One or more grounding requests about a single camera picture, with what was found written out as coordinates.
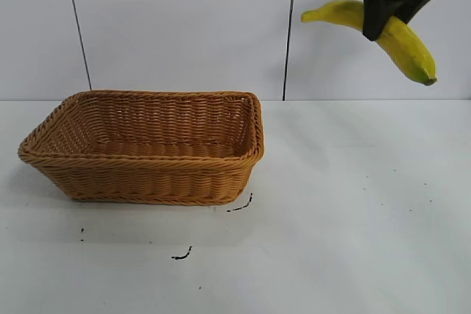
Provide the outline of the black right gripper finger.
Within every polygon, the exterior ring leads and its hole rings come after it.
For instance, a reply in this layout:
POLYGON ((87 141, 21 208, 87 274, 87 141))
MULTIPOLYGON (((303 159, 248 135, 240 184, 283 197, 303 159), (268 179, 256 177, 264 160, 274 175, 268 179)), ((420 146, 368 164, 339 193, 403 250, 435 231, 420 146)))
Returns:
POLYGON ((394 12, 394 16, 408 24, 411 19, 431 0, 406 0, 394 12))
POLYGON ((364 0, 363 35, 376 41, 399 6, 399 0, 364 0))

